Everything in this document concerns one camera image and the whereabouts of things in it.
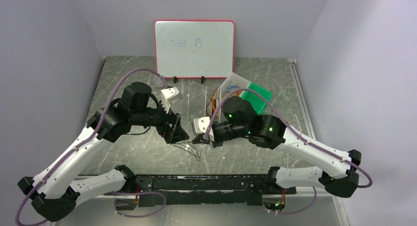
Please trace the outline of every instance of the gray wall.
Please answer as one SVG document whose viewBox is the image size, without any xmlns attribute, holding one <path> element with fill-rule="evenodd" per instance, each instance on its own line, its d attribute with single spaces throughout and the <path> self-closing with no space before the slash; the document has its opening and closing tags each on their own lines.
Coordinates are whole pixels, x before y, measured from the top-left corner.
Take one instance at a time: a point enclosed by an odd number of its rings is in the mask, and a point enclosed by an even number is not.
<svg viewBox="0 0 417 226">
<path fill-rule="evenodd" d="M 296 58 L 327 0 L 74 0 L 103 55 L 154 56 L 157 19 L 231 19 L 236 56 Z"/>
<path fill-rule="evenodd" d="M 8 226 L 24 196 L 20 178 L 79 134 L 102 59 L 72 0 L 0 0 L 0 22 L 0 225 Z M 22 221 L 35 223 L 29 204 Z"/>
<path fill-rule="evenodd" d="M 353 226 L 417 222 L 416 32 L 417 0 L 329 0 L 298 57 L 317 138 L 374 178 L 344 201 Z"/>
</svg>

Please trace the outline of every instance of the robotic arm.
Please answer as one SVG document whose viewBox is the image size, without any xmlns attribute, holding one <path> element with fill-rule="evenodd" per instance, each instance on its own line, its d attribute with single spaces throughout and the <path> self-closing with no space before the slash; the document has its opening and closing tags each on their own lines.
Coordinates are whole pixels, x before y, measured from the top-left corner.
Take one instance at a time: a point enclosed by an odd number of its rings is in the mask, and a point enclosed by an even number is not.
<svg viewBox="0 0 417 226">
<path fill-rule="evenodd" d="M 124 89 L 120 99 L 112 101 L 102 126 L 92 140 L 78 146 L 93 133 L 103 109 L 88 120 L 78 138 L 57 160 L 35 177 L 22 178 L 19 188 L 27 195 L 34 186 L 43 182 L 30 198 L 34 209 L 51 222 L 62 219 L 76 206 L 96 196 L 113 191 L 134 191 L 136 175 L 126 166 L 118 166 L 108 173 L 88 179 L 74 179 L 100 150 L 130 132 L 132 125 L 156 127 L 166 143 L 188 140 L 189 136 L 180 125 L 180 115 L 170 109 L 173 102 L 181 99 L 180 96 L 178 89 L 172 87 L 161 90 L 161 101 L 157 101 L 147 84 L 132 83 Z M 156 108 L 147 107 L 149 98 L 155 101 Z M 43 181 L 50 169 L 66 155 L 65 161 L 46 182 Z"/>
<path fill-rule="evenodd" d="M 245 138 L 258 147 L 287 151 L 315 165 L 315 167 L 298 169 L 274 167 L 276 184 L 284 189 L 319 187 L 335 196 L 349 198 L 358 187 L 359 175 L 355 172 L 355 168 L 308 144 L 317 144 L 344 160 L 359 165 L 361 153 L 357 150 L 349 152 L 336 150 L 309 137 L 304 137 L 307 142 L 303 142 L 278 117 L 257 115 L 251 104 L 238 96 L 227 99 L 222 109 L 226 121 L 212 125 L 208 140 L 205 140 L 203 135 L 208 128 L 210 118 L 194 119 L 193 132 L 197 136 L 193 140 L 194 144 L 210 143 L 215 148 L 221 146 L 224 141 Z"/>
</svg>

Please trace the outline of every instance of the gray marble tabletop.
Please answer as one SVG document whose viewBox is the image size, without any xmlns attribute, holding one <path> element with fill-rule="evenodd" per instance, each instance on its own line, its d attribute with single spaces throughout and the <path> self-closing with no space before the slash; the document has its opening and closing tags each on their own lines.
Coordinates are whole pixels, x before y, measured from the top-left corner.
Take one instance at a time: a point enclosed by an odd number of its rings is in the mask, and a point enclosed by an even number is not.
<svg viewBox="0 0 417 226">
<path fill-rule="evenodd" d="M 94 97 L 89 116 L 103 107 L 116 83 L 134 68 L 155 69 L 155 59 L 151 56 L 109 56 L 107 57 Z M 305 117 L 300 103 L 300 94 L 291 67 L 286 59 L 236 58 L 235 73 L 256 83 L 273 93 L 270 102 L 284 118 L 308 134 Z M 159 99 L 159 89 L 153 84 L 153 75 L 138 72 L 130 76 L 124 86 L 139 81 L 149 84 Z M 205 116 L 206 90 L 210 96 L 223 79 L 180 79 L 176 84 L 182 93 L 182 100 L 173 104 L 172 110 L 181 114 L 181 125 L 194 138 L 191 121 Z M 120 97 L 120 88 L 116 97 Z M 264 113 L 272 114 L 268 107 Z M 143 127 L 132 127 L 132 133 L 144 131 Z M 301 168 L 311 166 L 291 154 L 259 148 L 245 139 L 225 142 L 222 147 L 196 145 L 201 152 L 198 161 L 191 154 L 175 146 L 166 144 L 155 128 L 141 136 L 122 136 L 109 149 L 102 150 L 81 174 L 95 175 L 110 171 L 118 165 L 126 165 L 136 174 L 239 174 L 266 173 L 271 166 Z"/>
</svg>

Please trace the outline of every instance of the red whiteboard frame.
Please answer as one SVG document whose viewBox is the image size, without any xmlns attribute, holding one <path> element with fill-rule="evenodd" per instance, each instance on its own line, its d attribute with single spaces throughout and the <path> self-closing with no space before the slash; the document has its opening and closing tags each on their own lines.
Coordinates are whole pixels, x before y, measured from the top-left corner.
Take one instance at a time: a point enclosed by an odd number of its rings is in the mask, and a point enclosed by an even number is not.
<svg viewBox="0 0 417 226">
<path fill-rule="evenodd" d="M 153 23 L 153 40 L 154 40 L 154 45 L 155 45 L 155 66 L 156 66 L 156 72 L 158 73 L 158 55 L 156 53 L 156 29 L 155 29 L 155 24 L 158 21 L 188 21 L 188 22 L 231 22 L 233 24 L 233 51 L 232 51 L 232 72 L 235 71 L 235 36 L 236 36 L 236 25 L 235 22 L 233 22 L 232 20 L 185 20 L 185 19 L 180 19 L 180 20 L 174 20 L 174 19 L 159 19 L 156 20 Z M 177 77 L 178 79 L 199 79 L 201 77 Z M 225 79 L 227 77 L 204 77 L 205 79 Z"/>
</svg>

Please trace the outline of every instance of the purple cable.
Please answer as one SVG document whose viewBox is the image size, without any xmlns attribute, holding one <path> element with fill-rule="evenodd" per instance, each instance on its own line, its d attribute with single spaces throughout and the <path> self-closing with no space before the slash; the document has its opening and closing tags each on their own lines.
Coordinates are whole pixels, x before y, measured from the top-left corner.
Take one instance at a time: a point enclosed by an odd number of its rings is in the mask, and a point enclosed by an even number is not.
<svg viewBox="0 0 417 226">
<path fill-rule="evenodd" d="M 313 190 L 314 190 L 314 197 L 313 197 L 313 200 L 310 202 L 310 204 L 308 206 L 306 206 L 306 207 L 304 207 L 300 210 L 296 210 L 296 211 L 291 211 L 291 212 L 275 211 L 275 213 L 278 214 L 278 215 L 295 215 L 295 214 L 298 214 L 298 213 L 301 213 L 301 212 L 307 210 L 308 208 L 310 208 L 316 202 L 316 199 L 317 199 L 317 190 L 316 190 L 315 187 L 313 187 Z"/>
<path fill-rule="evenodd" d="M 148 68 L 138 68 L 138 69 L 133 69 L 131 71 L 129 71 L 125 76 L 123 76 L 123 78 L 120 79 L 120 81 L 117 83 L 116 87 L 113 89 L 109 99 L 107 100 L 106 105 L 104 106 L 104 110 L 103 110 L 103 114 L 100 117 L 100 120 L 98 121 L 98 124 L 96 126 L 96 128 L 94 129 L 93 133 L 86 138 L 85 140 L 83 140 L 82 142 L 80 142 L 79 144 L 77 144 L 75 146 L 75 148 L 80 148 L 81 146 L 83 146 L 84 144 L 86 144 L 87 142 L 91 141 L 94 136 L 97 134 L 97 132 L 100 130 L 101 125 L 103 124 L 104 121 L 104 117 L 107 114 L 107 111 L 109 110 L 110 107 L 110 103 L 112 102 L 114 96 L 116 95 L 117 90 L 119 89 L 119 87 L 121 86 L 121 84 L 127 79 L 127 77 L 129 77 L 130 75 L 132 75 L 135 72 L 138 71 L 149 71 L 155 75 L 157 75 L 161 81 L 164 83 L 165 86 L 169 86 L 167 80 L 161 76 L 160 74 L 158 74 L 157 72 L 148 69 Z M 39 226 L 43 223 L 45 223 L 47 220 L 43 220 L 41 222 L 38 222 L 36 224 L 32 224 L 32 225 L 24 225 L 23 223 L 20 222 L 19 217 L 20 214 L 22 212 L 23 207 L 25 206 L 26 202 L 29 200 L 29 198 L 32 196 L 32 194 L 37 191 L 41 185 L 52 175 L 53 172 L 55 172 L 58 167 L 75 151 L 75 149 L 71 149 L 69 150 L 61 159 L 59 159 L 57 161 L 57 163 L 46 173 L 46 175 L 42 178 L 42 181 L 40 181 L 38 184 L 35 185 L 35 187 L 32 188 L 32 190 L 29 191 L 29 193 L 25 196 L 25 198 L 23 199 L 22 203 L 20 203 L 19 208 L 17 209 L 16 215 L 15 215 L 15 223 L 18 226 Z"/>
<path fill-rule="evenodd" d="M 287 128 L 293 132 L 301 141 L 303 142 L 307 142 L 307 139 L 305 139 L 302 135 L 300 135 L 298 132 L 295 131 L 294 128 L 291 127 L 291 125 L 288 124 L 288 122 L 285 121 L 284 117 L 282 117 L 282 115 L 271 105 L 271 103 L 269 103 L 263 96 L 261 96 L 259 93 L 249 89 L 249 88 L 237 88 L 234 89 L 233 91 L 231 91 L 230 93 L 228 93 L 221 101 L 220 103 L 217 105 L 216 110 L 214 111 L 213 115 L 211 116 L 210 119 L 210 123 L 208 124 L 208 128 L 206 129 L 206 133 L 204 133 L 203 138 L 204 139 L 208 139 L 209 138 L 209 133 L 211 130 L 211 126 L 214 123 L 214 120 L 216 119 L 216 115 L 219 113 L 220 107 L 223 105 L 223 103 L 229 98 L 231 97 L 233 94 L 235 94 L 236 92 L 240 92 L 240 91 L 248 91 L 251 92 L 255 95 L 257 95 L 259 98 L 261 98 L 268 106 L 269 108 L 275 113 L 275 115 L 285 124 L 285 126 L 287 126 Z M 353 168 L 356 168 L 357 170 L 359 170 L 360 172 L 362 172 L 369 180 L 369 183 L 366 185 L 359 185 L 358 188 L 369 188 L 370 186 L 372 186 L 372 178 L 371 176 L 365 171 L 363 170 L 361 167 L 357 166 L 356 164 L 352 163 L 351 161 L 348 160 L 344 160 L 341 156 L 338 156 L 337 154 L 334 154 L 331 151 L 328 151 L 324 148 L 322 148 L 321 146 L 318 146 L 314 143 L 308 143 L 310 146 L 340 160 L 340 161 L 344 161 L 347 164 L 349 164 L 350 166 L 352 166 Z"/>
<path fill-rule="evenodd" d="M 116 201 L 117 200 L 115 200 L 114 206 L 115 206 L 116 214 L 121 215 L 123 217 L 128 217 L 128 218 L 144 218 L 144 217 L 148 217 L 148 216 L 154 215 L 154 214 L 158 213 L 159 211 L 161 211 L 162 209 L 164 209 L 165 206 L 166 206 L 166 204 L 167 204 L 167 198 L 165 197 L 165 195 L 163 195 L 162 193 L 159 193 L 159 192 L 146 192 L 146 193 L 118 193 L 118 192 L 110 192 L 109 194 L 118 195 L 118 196 L 160 195 L 162 198 L 164 198 L 164 203 L 162 204 L 162 206 L 159 209 L 153 211 L 152 213 L 146 214 L 146 215 L 125 215 L 125 214 L 123 214 L 123 213 L 121 213 L 120 211 L 117 210 L 117 206 L 116 206 Z"/>
</svg>

